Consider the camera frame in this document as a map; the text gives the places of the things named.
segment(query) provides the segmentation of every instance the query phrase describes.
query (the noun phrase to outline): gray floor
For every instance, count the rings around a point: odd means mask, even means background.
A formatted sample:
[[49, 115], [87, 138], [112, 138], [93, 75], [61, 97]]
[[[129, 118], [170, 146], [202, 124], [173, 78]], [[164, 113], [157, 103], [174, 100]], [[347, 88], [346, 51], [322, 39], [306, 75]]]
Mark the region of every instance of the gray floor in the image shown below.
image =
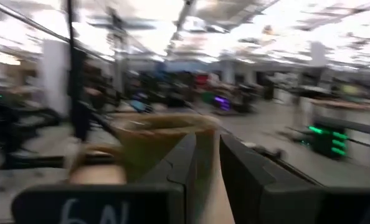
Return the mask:
[[[206, 105], [198, 105], [199, 112], [210, 114]], [[275, 131], [284, 129], [292, 123], [293, 110], [289, 106], [259, 102], [257, 112], [244, 117], [218, 117], [221, 125], [247, 142], [261, 144], [270, 150], [281, 148], [287, 152], [286, 161], [327, 186], [370, 187], [370, 150], [352, 145], [353, 159], [348, 162], [336, 162], [311, 152], [309, 149], [290, 143], [277, 136]], [[370, 114], [352, 114], [358, 119], [370, 121]], [[70, 128], [62, 126], [47, 128], [42, 137], [28, 143], [27, 148], [42, 155], [62, 155], [67, 148]], [[92, 142], [115, 143], [107, 133], [94, 132]], [[65, 178], [65, 172], [57, 169], [41, 169], [44, 176], [36, 177], [34, 170], [15, 171], [15, 178], [5, 193], [0, 193], [0, 220], [10, 219], [9, 207], [12, 198], [22, 189], [34, 184], [56, 182]]]

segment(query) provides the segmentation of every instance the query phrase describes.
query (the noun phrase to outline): ceiling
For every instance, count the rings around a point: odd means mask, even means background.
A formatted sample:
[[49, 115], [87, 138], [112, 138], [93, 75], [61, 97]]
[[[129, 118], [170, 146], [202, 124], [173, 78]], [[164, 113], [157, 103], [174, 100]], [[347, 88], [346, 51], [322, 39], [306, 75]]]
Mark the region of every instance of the ceiling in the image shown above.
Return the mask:
[[[68, 37], [65, 1], [0, 3]], [[123, 19], [127, 33], [126, 47], [116, 50], [132, 57], [308, 65], [311, 42], [319, 40], [331, 67], [370, 68], [370, 0], [78, 0], [78, 39], [104, 57], [114, 54], [109, 7]], [[45, 34], [0, 12], [4, 50], [37, 53], [42, 38]]]

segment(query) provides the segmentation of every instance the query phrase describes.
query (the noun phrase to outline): floor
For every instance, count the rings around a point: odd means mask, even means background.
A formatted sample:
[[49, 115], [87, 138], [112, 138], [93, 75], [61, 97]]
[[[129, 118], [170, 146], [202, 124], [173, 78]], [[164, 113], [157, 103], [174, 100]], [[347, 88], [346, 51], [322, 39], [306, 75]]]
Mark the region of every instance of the floor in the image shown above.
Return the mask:
[[[198, 105], [198, 112], [202, 114], [210, 113], [210, 108], [206, 105]], [[309, 149], [288, 142], [286, 139], [275, 134], [278, 130], [283, 130], [285, 126], [292, 124], [293, 110], [291, 107], [273, 102], [261, 101], [255, 106], [256, 113], [243, 117], [218, 117], [221, 126], [232, 132], [243, 141], [261, 144], [269, 150], [276, 148], [287, 152], [285, 160], [291, 165], [299, 168], [314, 179], [328, 186], [340, 187], [370, 187], [370, 169], [366, 168], [370, 164], [370, 150], [366, 147], [351, 146], [350, 152], [353, 158], [347, 162], [335, 162], [331, 159], [319, 156]], [[351, 114], [350, 119], [370, 121], [370, 114]], [[67, 148], [70, 128], [61, 126], [58, 128], [47, 128], [41, 132], [41, 138], [29, 142], [28, 149], [39, 152], [42, 155], [62, 155]], [[116, 140], [100, 131], [95, 131], [91, 135], [91, 142], [115, 143]], [[22, 189], [40, 183], [53, 183], [65, 178], [64, 170], [41, 169], [43, 177], [36, 177], [34, 170], [15, 171], [15, 178], [7, 192], [0, 193], [0, 223], [11, 218], [9, 207], [11, 199]], [[211, 202], [206, 208], [203, 216], [205, 223], [225, 223], [232, 224], [233, 218], [230, 212], [229, 203], [225, 194], [224, 184], [221, 173], [215, 178], [213, 192], [216, 195], [211, 197]]]

